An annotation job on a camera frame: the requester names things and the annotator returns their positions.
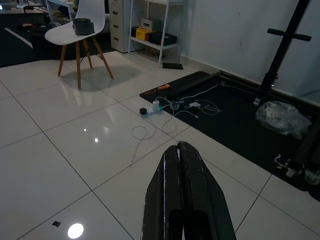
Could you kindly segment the black flat pad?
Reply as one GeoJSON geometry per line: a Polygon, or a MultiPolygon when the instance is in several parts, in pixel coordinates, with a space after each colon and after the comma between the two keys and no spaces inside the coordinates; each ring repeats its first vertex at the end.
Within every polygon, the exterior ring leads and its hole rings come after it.
{"type": "Polygon", "coordinates": [[[163,62],[163,69],[171,69],[171,70],[183,70],[183,65],[181,63],[173,63],[173,62],[163,62]]]}

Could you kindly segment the black carpet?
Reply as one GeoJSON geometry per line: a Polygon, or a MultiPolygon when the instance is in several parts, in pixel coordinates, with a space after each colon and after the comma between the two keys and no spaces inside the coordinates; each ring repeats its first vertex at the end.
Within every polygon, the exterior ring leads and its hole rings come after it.
{"type": "MultiPolygon", "coordinates": [[[[45,39],[45,33],[56,27],[49,24],[46,13],[0,14],[0,68],[41,60],[60,60],[62,45],[45,39]]],[[[115,51],[111,34],[103,30],[95,36],[103,53],[115,51]]],[[[76,44],[67,46],[65,60],[76,59],[76,44]]]]}

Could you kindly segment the white desk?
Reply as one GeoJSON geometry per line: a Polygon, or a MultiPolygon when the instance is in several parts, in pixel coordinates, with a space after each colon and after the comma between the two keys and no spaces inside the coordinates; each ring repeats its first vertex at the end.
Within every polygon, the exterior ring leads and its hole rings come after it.
{"type": "Polygon", "coordinates": [[[69,14],[69,21],[73,21],[75,16],[75,11],[73,9],[74,4],[73,0],[45,0],[46,7],[48,10],[48,15],[50,18],[50,22],[53,24],[55,22],[52,5],[56,4],[59,6],[67,7],[68,14],[69,14]]]}

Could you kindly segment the yellow box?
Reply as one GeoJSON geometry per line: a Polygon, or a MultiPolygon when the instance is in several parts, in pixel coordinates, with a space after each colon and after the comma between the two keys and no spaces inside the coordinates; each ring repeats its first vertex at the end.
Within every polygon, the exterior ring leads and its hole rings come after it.
{"type": "Polygon", "coordinates": [[[138,27],[135,31],[135,38],[141,41],[149,41],[151,39],[151,36],[157,33],[159,32],[138,27]]]}

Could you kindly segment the white drawer cabinet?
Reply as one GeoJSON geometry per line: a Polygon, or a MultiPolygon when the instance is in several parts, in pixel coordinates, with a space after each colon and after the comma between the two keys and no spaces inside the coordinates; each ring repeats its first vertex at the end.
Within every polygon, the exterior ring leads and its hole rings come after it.
{"type": "Polygon", "coordinates": [[[128,52],[131,0],[108,0],[111,47],[128,52]]]}

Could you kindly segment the white charger adapter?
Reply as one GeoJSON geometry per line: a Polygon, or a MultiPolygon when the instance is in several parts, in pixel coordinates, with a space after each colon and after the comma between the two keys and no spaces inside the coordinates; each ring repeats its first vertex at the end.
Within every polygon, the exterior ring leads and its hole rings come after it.
{"type": "Polygon", "coordinates": [[[194,102],[185,105],[184,108],[195,113],[201,112],[207,116],[215,116],[222,112],[222,110],[220,110],[216,104],[204,99],[197,99],[194,102]]]}

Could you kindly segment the white metal shelf rack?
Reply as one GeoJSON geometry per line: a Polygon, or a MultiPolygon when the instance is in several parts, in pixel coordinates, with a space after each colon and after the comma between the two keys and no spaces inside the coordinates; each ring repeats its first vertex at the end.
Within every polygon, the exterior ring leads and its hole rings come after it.
{"type": "Polygon", "coordinates": [[[166,51],[176,52],[175,62],[180,58],[180,29],[185,0],[131,0],[128,53],[137,51],[143,56],[157,61],[158,67],[171,57],[166,51]],[[141,27],[141,18],[162,21],[161,30],[151,36],[149,41],[135,38],[136,29],[141,27]]]}

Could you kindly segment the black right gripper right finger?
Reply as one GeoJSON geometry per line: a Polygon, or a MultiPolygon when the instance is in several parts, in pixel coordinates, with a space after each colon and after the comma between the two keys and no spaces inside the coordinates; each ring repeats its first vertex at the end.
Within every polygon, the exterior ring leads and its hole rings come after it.
{"type": "Polygon", "coordinates": [[[185,240],[237,240],[225,195],[200,156],[178,143],[185,240]]]}

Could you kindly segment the black metal gantry stand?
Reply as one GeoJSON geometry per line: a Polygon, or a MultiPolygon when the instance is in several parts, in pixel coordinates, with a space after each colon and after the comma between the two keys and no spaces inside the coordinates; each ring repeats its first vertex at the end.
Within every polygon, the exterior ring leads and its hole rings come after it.
{"type": "MultiPolygon", "coordinates": [[[[293,40],[300,40],[308,42],[311,40],[311,37],[308,35],[298,34],[297,30],[302,21],[302,18],[309,6],[311,0],[298,0],[297,6],[293,12],[293,15],[289,21],[289,24],[286,30],[278,30],[270,28],[268,29],[268,33],[271,35],[276,35],[281,37],[281,42],[276,51],[276,54],[272,60],[269,70],[265,74],[262,83],[260,85],[253,84],[254,88],[254,98],[253,105],[254,107],[259,107],[269,101],[279,101],[283,103],[287,103],[295,106],[300,113],[308,118],[311,121],[311,126],[308,128],[307,133],[304,137],[306,140],[303,143],[303,146],[298,149],[298,153],[295,156],[294,160],[305,160],[307,154],[310,154],[311,157],[309,160],[316,161],[320,158],[320,109],[313,109],[307,104],[303,103],[295,96],[285,96],[281,93],[277,93],[273,90],[273,86],[275,80],[278,77],[278,71],[280,66],[286,56],[286,53],[292,43],[293,40]]],[[[240,80],[243,80],[249,84],[247,80],[237,77],[240,80]]],[[[195,84],[185,85],[178,92],[175,92],[171,95],[171,97],[167,97],[166,100],[169,101],[171,108],[181,113],[184,110],[188,110],[181,108],[180,105],[184,103],[182,99],[178,99],[177,97],[181,95],[184,91],[190,90],[193,86],[198,86],[202,83],[205,83],[207,78],[202,78],[199,82],[195,84]]],[[[276,167],[279,169],[283,169],[285,171],[285,175],[289,178],[292,178],[297,175],[302,175],[303,179],[312,186],[317,186],[320,184],[320,171],[319,170],[304,170],[300,171],[295,169],[293,166],[289,166],[287,163],[280,162],[281,156],[278,155],[274,158],[274,162],[276,163],[276,167]]]]}

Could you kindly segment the white chair wooden legs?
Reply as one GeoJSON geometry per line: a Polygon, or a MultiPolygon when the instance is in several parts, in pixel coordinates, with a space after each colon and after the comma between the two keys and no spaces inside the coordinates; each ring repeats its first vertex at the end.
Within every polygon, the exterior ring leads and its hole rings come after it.
{"type": "Polygon", "coordinates": [[[77,87],[79,90],[81,89],[80,42],[84,43],[89,66],[92,66],[90,48],[87,43],[88,38],[92,39],[109,73],[109,76],[112,79],[114,78],[107,60],[102,52],[102,49],[96,39],[96,35],[101,33],[101,31],[104,29],[105,22],[105,0],[79,0],[75,19],[71,20],[67,24],[50,29],[44,35],[45,39],[48,42],[62,46],[57,74],[58,76],[60,76],[62,72],[67,46],[70,44],[75,44],[77,87]],[[85,22],[86,20],[90,20],[90,22],[87,24],[89,30],[78,31],[76,25],[78,25],[80,22],[85,22]]]}

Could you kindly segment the orange hand tool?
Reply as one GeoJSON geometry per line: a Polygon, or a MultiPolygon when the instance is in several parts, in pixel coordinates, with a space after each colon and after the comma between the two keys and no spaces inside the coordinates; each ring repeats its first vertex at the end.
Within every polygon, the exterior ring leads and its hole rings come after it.
{"type": "Polygon", "coordinates": [[[164,91],[164,90],[168,90],[170,89],[171,86],[169,84],[165,84],[165,85],[161,85],[159,87],[156,87],[154,88],[153,90],[150,90],[150,91],[147,91],[147,92],[144,92],[145,95],[150,95],[150,94],[154,94],[155,92],[158,92],[158,91],[164,91]]]}

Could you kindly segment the white box black label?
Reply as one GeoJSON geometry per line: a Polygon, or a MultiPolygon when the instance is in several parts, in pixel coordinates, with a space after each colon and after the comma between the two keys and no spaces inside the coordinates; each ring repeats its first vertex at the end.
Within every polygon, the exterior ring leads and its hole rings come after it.
{"type": "Polygon", "coordinates": [[[159,32],[162,29],[162,21],[156,18],[141,18],[140,27],[151,32],[159,32]]]}

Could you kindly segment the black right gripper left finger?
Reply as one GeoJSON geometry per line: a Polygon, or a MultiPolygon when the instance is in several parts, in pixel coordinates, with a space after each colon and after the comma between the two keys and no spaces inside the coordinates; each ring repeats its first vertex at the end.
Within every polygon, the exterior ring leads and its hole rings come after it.
{"type": "Polygon", "coordinates": [[[147,187],[140,240],[182,240],[183,204],[178,146],[162,154],[147,187]]]}

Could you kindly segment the dark grey round device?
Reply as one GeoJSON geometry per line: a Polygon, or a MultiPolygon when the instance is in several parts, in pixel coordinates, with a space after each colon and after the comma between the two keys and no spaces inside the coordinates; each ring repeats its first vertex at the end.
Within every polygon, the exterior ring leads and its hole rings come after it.
{"type": "Polygon", "coordinates": [[[89,18],[75,18],[72,23],[74,32],[78,36],[88,36],[95,32],[94,23],[89,18]]]}

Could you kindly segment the black gym floor mat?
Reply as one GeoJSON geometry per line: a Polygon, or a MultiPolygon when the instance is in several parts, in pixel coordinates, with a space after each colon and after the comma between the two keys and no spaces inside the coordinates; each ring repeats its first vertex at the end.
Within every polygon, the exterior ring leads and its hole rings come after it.
{"type": "Polygon", "coordinates": [[[194,86],[177,97],[178,100],[184,101],[180,104],[180,108],[200,100],[202,106],[217,105],[220,112],[204,114],[203,111],[197,110],[193,115],[180,113],[177,116],[179,120],[293,187],[309,192],[313,198],[320,201],[320,184],[307,183],[301,174],[289,178],[284,169],[277,168],[274,161],[275,157],[280,155],[281,163],[287,163],[288,166],[301,172],[320,171],[320,155],[318,160],[309,160],[311,154],[307,154],[305,160],[295,160],[299,148],[304,145],[307,138],[304,136],[302,139],[297,139],[293,136],[281,135],[258,123],[256,120],[258,108],[253,104],[255,97],[253,84],[225,72],[211,75],[204,71],[196,71],[169,82],[170,89],[148,90],[141,93],[140,97],[150,103],[159,97],[162,104],[168,105],[166,98],[170,98],[173,93],[190,84],[194,86]],[[207,79],[205,83],[194,85],[203,78],[207,79]]]}

